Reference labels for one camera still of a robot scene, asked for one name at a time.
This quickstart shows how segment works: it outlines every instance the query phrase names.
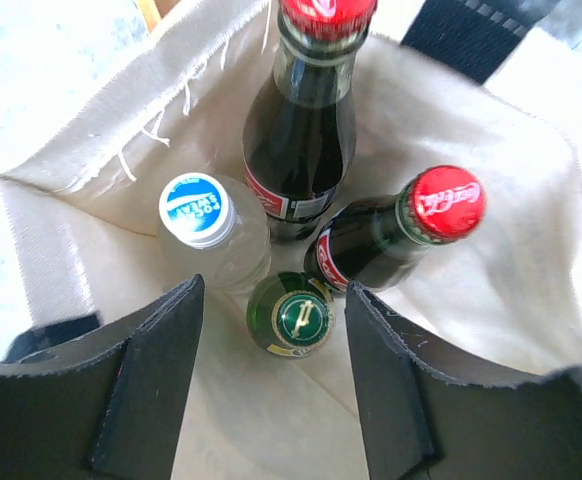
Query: green bottle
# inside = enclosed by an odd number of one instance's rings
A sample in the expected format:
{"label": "green bottle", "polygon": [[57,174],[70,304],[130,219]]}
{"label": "green bottle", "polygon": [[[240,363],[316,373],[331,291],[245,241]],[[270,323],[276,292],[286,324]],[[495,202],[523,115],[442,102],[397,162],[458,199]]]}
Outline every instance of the green bottle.
{"label": "green bottle", "polygon": [[247,326],[262,349],[303,358],[328,338],[334,324],[333,298],[306,273],[280,272],[256,285],[247,306]]}

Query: red bottle cap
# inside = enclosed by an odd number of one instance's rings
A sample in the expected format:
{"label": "red bottle cap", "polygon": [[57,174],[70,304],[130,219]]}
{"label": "red bottle cap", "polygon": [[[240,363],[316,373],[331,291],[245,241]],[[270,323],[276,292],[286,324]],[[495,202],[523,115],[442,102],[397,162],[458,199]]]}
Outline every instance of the red bottle cap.
{"label": "red bottle cap", "polygon": [[442,165],[423,172],[411,191],[419,227],[452,242],[467,236],[484,216],[486,198],[477,178],[463,168]]}
{"label": "red bottle cap", "polygon": [[378,0],[280,0],[280,7],[301,32],[335,41],[362,30]]}

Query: tote bag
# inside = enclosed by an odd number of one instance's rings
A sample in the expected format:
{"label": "tote bag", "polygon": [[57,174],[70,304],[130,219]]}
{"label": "tote bag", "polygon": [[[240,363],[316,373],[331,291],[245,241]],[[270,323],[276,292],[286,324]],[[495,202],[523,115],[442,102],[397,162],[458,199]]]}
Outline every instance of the tote bag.
{"label": "tote bag", "polygon": [[[500,3],[380,2],[354,73],[356,160],[332,211],[435,164],[473,171],[484,224],[380,297],[468,352],[546,373],[582,364],[582,60]],[[502,36],[418,34],[453,24],[449,8]],[[178,4],[75,118],[0,172],[0,338],[96,309],[111,322],[182,280],[154,238],[160,191],[187,171],[243,179],[276,14],[266,1]],[[469,61],[485,48],[489,62]],[[306,246],[275,246],[272,272],[299,269]],[[342,302],[330,342],[289,363],[252,345],[245,300],[207,290],[174,478],[365,478]]]}

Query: red label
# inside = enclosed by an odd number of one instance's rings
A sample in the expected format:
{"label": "red label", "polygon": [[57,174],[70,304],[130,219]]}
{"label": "red label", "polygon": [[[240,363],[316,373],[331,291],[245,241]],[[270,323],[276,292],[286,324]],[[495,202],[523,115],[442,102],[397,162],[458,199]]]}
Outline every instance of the red label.
{"label": "red label", "polygon": [[316,246],[316,255],[318,256],[318,265],[322,275],[329,281],[329,283],[340,290],[346,291],[349,280],[340,273],[338,267],[335,266],[333,258],[331,258],[331,250],[329,248],[329,236],[331,229],[328,229],[320,234],[318,237],[318,244]]}
{"label": "red label", "polygon": [[285,218],[289,201],[286,198],[281,197],[280,195],[276,195],[275,193],[260,185],[260,183],[258,183],[255,177],[249,171],[248,166],[245,170],[247,186],[256,195],[256,197],[258,197],[258,200],[260,200],[260,203],[266,212],[270,215],[273,215],[274,217]]}

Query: dark liquid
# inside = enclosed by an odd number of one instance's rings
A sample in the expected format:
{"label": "dark liquid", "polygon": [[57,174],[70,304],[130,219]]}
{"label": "dark liquid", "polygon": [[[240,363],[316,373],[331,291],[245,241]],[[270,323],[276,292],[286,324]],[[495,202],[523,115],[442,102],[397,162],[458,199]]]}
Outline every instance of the dark liquid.
{"label": "dark liquid", "polygon": [[[381,291],[406,278],[426,251],[398,226],[395,196],[358,200],[330,220],[330,252],[338,270],[350,281]],[[316,242],[304,257],[304,270],[329,285],[318,265]]]}
{"label": "dark liquid", "polygon": [[[289,199],[284,220],[269,215],[271,237],[277,241],[299,240],[313,233],[356,144],[350,92],[336,103],[329,101],[338,86],[335,70],[312,68],[298,60],[288,76],[281,81],[294,85],[294,98],[309,99],[310,106],[285,97],[271,76],[251,107],[243,136],[251,174],[267,190]],[[295,203],[316,198],[325,200],[318,211]]]}

